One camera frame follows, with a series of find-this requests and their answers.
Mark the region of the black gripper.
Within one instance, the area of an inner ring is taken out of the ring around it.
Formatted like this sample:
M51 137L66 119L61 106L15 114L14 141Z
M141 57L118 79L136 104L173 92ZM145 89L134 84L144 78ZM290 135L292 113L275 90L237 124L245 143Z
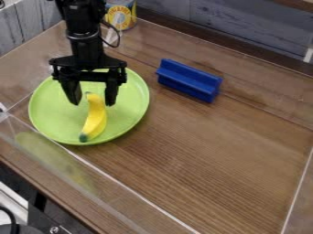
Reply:
M106 105L113 106L120 94L120 86L126 82L128 63L113 58L105 52L104 39L70 38L73 54L53 58L51 76L62 82L66 97L74 105L80 105L82 99L82 81L105 82Z

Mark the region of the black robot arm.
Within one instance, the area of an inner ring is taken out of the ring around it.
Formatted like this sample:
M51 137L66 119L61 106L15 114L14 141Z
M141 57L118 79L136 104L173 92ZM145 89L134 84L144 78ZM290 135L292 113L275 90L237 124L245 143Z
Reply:
M101 25L117 28L105 21L106 0L55 0L66 22L66 37L73 55L50 60L51 76L62 84L69 101L80 105L82 81L105 82L106 105L117 102L120 86L128 82L128 62L105 52Z

